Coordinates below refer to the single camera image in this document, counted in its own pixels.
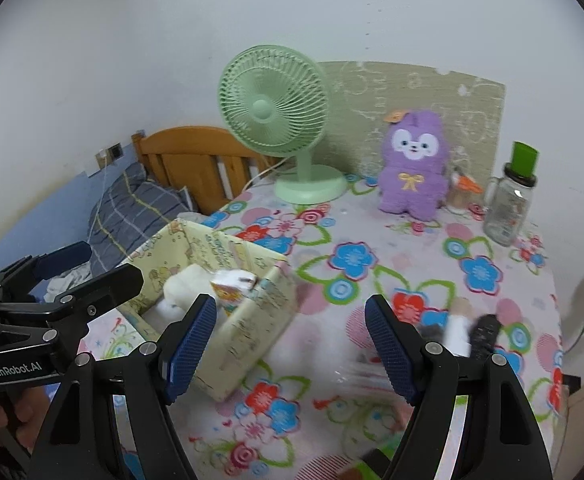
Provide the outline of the person's left hand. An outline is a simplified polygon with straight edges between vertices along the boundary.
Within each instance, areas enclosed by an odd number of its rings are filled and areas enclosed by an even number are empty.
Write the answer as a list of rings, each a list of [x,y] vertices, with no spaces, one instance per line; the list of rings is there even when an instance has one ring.
[[[16,430],[16,438],[20,445],[29,451],[35,446],[49,405],[49,398],[42,387],[24,390],[19,399],[15,401],[14,414],[20,421],[20,426]],[[8,416],[0,406],[0,428],[4,428],[7,424]]]

